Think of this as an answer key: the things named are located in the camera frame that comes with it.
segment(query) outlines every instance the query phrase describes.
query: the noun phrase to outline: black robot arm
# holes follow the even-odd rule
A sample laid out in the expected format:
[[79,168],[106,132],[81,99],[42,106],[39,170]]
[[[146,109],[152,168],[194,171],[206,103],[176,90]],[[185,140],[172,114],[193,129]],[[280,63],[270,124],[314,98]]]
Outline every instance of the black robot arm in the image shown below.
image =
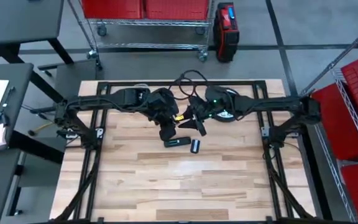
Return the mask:
[[85,148],[98,144],[96,131],[88,128],[78,117],[79,111],[116,109],[126,113],[141,113],[161,127],[160,138],[167,141],[175,132],[175,116],[178,106],[173,94],[166,88],[150,92],[148,88],[125,88],[113,94],[98,96],[77,96],[51,108],[32,110],[32,113],[56,111],[54,123],[63,129],[71,129],[81,137]]
[[293,116],[282,125],[262,130],[263,137],[270,145],[283,147],[286,136],[299,131],[302,124],[316,124],[321,120],[319,103],[308,96],[252,99],[228,88],[209,86],[205,97],[206,101],[197,96],[189,99],[190,105],[187,110],[177,117],[178,121],[188,121],[179,125],[179,128],[197,129],[204,136],[204,120],[224,111],[232,114],[237,120],[252,112],[289,111]]

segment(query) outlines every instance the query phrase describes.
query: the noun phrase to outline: desk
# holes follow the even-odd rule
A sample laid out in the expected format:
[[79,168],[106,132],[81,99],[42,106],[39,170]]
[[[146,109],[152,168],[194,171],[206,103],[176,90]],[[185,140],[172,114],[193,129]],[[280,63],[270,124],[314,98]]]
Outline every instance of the desk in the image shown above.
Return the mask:
[[[18,56],[20,44],[47,40],[65,63],[74,63],[57,39],[62,11],[63,0],[0,0],[0,56],[9,63],[24,63]],[[31,82],[55,102],[63,99],[35,72]]]
[[[15,87],[15,90],[11,93],[9,104],[4,110],[5,114],[9,117],[10,126],[6,129],[5,137],[9,149],[7,149],[7,147],[3,147],[0,150],[0,218],[6,204],[12,178],[17,171],[16,167],[20,151],[26,151],[37,156],[52,153],[54,156],[45,158],[54,162],[61,162],[63,158],[62,152],[58,152],[57,150],[28,138],[27,136],[14,130],[17,117],[24,100],[24,95],[29,85],[33,67],[34,66],[32,64],[25,63],[0,65],[0,80],[9,80],[7,89],[12,86]],[[2,101],[4,101],[6,97],[7,91],[5,92]]]
[[[270,97],[285,95],[281,80],[265,82]],[[133,85],[116,83],[112,92]],[[152,82],[147,84],[151,90],[160,87]],[[80,95],[95,95],[97,86],[98,82],[82,82]],[[253,96],[251,86],[230,87],[242,95]],[[190,92],[189,86],[183,88]],[[176,97],[183,97],[177,87],[172,90]],[[203,86],[197,88],[201,96],[204,90]],[[187,101],[178,101],[178,105],[183,112]],[[78,117],[90,124],[91,115],[82,112]],[[283,112],[273,114],[277,125],[289,116]],[[98,217],[104,217],[106,222],[261,221],[274,216],[256,114],[235,123],[210,119],[205,127],[208,134],[204,137],[195,130],[177,129],[176,137],[191,136],[201,141],[200,153],[194,155],[190,146],[164,148],[159,127],[141,114],[109,110],[92,221]],[[296,145],[294,139],[287,142]],[[281,152],[289,189],[314,215],[299,150],[286,145]],[[50,218],[58,216],[77,191],[84,154],[78,148],[66,151]],[[285,215],[283,197],[278,192]],[[85,215],[87,198],[86,195],[82,203],[81,217]]]

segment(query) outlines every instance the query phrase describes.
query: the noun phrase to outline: gray floor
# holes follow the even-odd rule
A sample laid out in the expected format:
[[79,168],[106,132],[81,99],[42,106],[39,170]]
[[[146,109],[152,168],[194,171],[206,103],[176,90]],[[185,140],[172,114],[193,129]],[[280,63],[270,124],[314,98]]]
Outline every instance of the gray floor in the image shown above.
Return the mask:
[[[246,45],[275,45],[277,44],[273,26],[265,1],[234,0],[238,23],[241,31],[240,44]],[[349,44],[358,36],[358,0],[273,0],[284,44]],[[179,42],[200,41],[193,29],[171,28],[163,29],[146,27],[108,27],[109,35],[101,41],[150,41],[150,42]],[[59,36],[66,49],[87,49],[86,39],[65,3],[62,26]],[[46,42],[24,44],[21,47],[26,62],[34,65],[60,62],[55,54],[35,55],[26,50],[52,49]],[[331,62],[341,50],[288,50],[287,55],[291,66],[296,89],[302,90],[307,84]],[[71,54],[75,60],[85,59],[82,54]],[[344,65],[358,58],[358,50],[352,51],[342,62]],[[235,60],[229,64],[221,64],[210,52],[209,60],[201,63],[195,52],[154,52],[154,53],[106,53],[101,54],[106,80],[140,80],[140,79],[174,79],[181,72],[197,69],[207,78],[279,78],[282,79],[287,93],[288,83],[285,78],[280,53],[278,50],[240,50]],[[44,78],[54,83],[53,78]],[[328,75],[317,83],[321,88],[333,82]],[[25,104],[32,107],[49,106],[52,102],[33,85],[30,85]],[[27,111],[21,111],[18,130],[26,133],[44,124],[39,118],[32,121],[25,119]],[[51,137],[55,128],[51,127],[41,132],[39,136]],[[2,223],[44,222],[52,204],[55,185],[58,179],[59,167],[44,164],[36,158],[28,157],[29,163],[41,169],[39,176],[49,178],[39,184],[39,187],[26,187],[19,201],[19,209],[23,215],[4,218]],[[41,183],[32,175],[33,182]]]

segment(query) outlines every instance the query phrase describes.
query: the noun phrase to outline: gray table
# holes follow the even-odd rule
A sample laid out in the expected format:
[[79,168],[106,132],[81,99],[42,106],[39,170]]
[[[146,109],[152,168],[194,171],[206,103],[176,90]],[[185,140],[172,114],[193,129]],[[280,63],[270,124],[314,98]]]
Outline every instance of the gray table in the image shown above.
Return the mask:
[[[5,114],[10,120],[10,125],[6,129],[6,141],[9,147],[0,147],[0,219],[7,201],[7,195],[12,184],[13,176],[21,174],[21,167],[17,165],[21,151],[43,157],[56,163],[61,163],[63,159],[62,152],[14,130],[24,95],[30,82],[32,70],[33,65],[26,63],[0,65],[0,80],[9,80],[7,89],[12,86],[15,87],[15,90],[11,93],[9,104],[5,109]],[[17,194],[14,195],[14,198],[9,202],[8,213],[10,214],[15,210],[15,203],[17,203],[15,199],[18,199],[15,198]]]
[[[63,0],[0,0],[0,57],[9,63],[24,63],[19,57],[22,43],[48,41],[66,64],[74,63],[57,37],[63,12]],[[30,81],[55,102],[62,96],[39,74]]]

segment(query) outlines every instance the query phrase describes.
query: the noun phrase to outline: wooden work surface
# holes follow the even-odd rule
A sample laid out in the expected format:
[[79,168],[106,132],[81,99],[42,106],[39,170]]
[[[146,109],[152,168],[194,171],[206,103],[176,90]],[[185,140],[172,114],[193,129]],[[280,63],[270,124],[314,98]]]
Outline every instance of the wooden work surface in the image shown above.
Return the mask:
[[[285,95],[281,80],[266,82],[269,97]],[[80,95],[95,95],[97,84],[83,82]],[[251,86],[230,87],[242,95],[253,96]],[[118,88],[125,86],[113,87],[112,92]],[[160,86],[150,86],[152,91],[156,88]],[[183,96],[177,87],[172,90],[176,97]],[[197,90],[202,96],[205,87],[199,86]],[[184,112],[187,101],[178,101],[178,105],[180,112]],[[78,116],[89,124],[91,114],[81,112]],[[290,115],[281,112],[273,116],[275,124],[281,124]],[[239,122],[209,119],[204,125],[208,133],[204,137],[197,130],[177,129],[176,137],[191,136],[201,141],[200,153],[194,155],[190,146],[164,148],[159,127],[143,115],[109,110],[92,220],[104,217],[109,222],[249,221],[274,217],[256,113]],[[287,142],[296,145],[294,139]],[[286,145],[281,153],[290,190],[314,215],[299,150]],[[59,215],[76,193],[83,156],[83,149],[66,150],[51,218]],[[279,196],[285,215],[281,192]],[[85,196],[82,217],[87,199]]]

